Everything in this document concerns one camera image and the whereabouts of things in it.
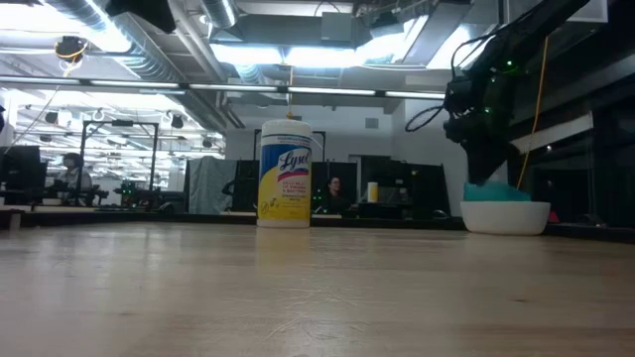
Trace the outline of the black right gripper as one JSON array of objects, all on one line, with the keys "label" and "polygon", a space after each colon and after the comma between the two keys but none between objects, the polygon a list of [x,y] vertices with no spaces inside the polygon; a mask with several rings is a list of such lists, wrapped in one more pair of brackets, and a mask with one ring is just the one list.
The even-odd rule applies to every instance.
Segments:
[{"label": "black right gripper", "polygon": [[481,146],[504,137],[512,117],[519,65],[510,59],[477,59],[446,85],[445,135],[467,154],[468,181],[483,184],[507,161],[507,145],[498,145],[486,158]]}]

